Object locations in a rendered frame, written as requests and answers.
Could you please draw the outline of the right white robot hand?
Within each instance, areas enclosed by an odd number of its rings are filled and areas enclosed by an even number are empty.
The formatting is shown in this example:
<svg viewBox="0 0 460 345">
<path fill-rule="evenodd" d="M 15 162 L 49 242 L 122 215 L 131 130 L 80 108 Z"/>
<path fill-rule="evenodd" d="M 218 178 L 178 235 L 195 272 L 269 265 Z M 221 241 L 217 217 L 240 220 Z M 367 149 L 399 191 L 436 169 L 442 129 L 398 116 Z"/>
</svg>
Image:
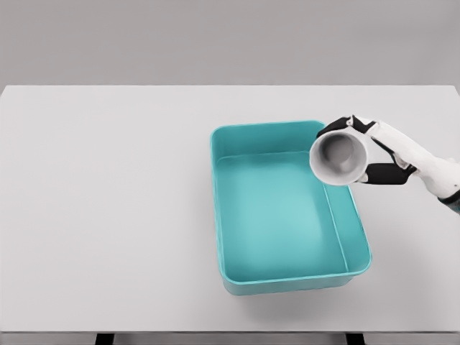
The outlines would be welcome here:
<svg viewBox="0 0 460 345">
<path fill-rule="evenodd" d="M 328 132 L 346 128 L 369 137 L 392 158 L 390 163 L 369 162 L 365 173 L 355 183 L 403 185 L 411 175 L 418 175 L 434 156 L 389 124 L 355 115 L 344 116 L 331 122 L 317 133 L 316 139 Z"/>
</svg>

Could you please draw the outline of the white paper cup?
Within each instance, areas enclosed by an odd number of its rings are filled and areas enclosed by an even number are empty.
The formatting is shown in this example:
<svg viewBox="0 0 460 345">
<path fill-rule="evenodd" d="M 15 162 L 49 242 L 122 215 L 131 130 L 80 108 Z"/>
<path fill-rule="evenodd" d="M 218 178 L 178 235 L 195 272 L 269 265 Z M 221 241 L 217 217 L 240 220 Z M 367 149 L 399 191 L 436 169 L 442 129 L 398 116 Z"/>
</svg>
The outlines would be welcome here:
<svg viewBox="0 0 460 345">
<path fill-rule="evenodd" d="M 327 185 L 355 183 L 365 173 L 369 153 L 364 135 L 346 128 L 321 135 L 309 153 L 313 174 Z"/>
</svg>

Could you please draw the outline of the teal plastic basket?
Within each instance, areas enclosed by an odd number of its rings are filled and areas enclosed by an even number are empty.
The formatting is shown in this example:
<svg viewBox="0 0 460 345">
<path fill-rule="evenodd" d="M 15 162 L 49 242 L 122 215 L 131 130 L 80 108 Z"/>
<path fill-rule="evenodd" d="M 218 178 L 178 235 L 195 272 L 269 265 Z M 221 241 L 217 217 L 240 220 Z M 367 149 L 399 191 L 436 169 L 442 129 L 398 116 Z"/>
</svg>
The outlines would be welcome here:
<svg viewBox="0 0 460 345">
<path fill-rule="evenodd" d="M 335 288 L 372 262 L 351 190 L 309 165 L 320 121 L 220 126 L 210 137 L 218 268 L 232 295 Z"/>
</svg>

